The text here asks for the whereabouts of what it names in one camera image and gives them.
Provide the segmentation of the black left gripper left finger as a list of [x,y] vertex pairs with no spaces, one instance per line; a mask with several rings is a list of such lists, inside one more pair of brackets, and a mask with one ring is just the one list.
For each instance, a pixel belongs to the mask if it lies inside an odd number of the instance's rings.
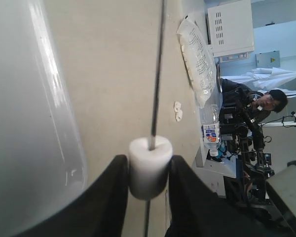
[[116,155],[78,198],[20,237],[119,237],[128,202],[128,159]]

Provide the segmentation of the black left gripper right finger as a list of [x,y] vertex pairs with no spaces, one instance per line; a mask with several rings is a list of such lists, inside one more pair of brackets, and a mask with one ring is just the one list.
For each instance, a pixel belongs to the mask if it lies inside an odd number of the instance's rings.
[[171,224],[167,237],[292,237],[287,229],[267,228],[228,205],[193,172],[182,156],[169,165]]

